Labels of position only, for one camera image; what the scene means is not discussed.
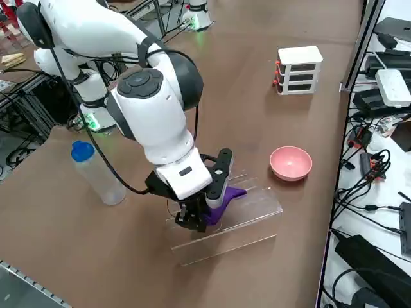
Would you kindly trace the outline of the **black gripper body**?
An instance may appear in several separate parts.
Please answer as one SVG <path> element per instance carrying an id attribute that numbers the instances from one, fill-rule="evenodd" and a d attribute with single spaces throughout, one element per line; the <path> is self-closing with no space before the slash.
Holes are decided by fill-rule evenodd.
<path id="1" fill-rule="evenodd" d="M 203 221 L 206 211 L 206 195 L 204 192 L 198 192 L 185 200 L 179 201 L 179 221 Z"/>

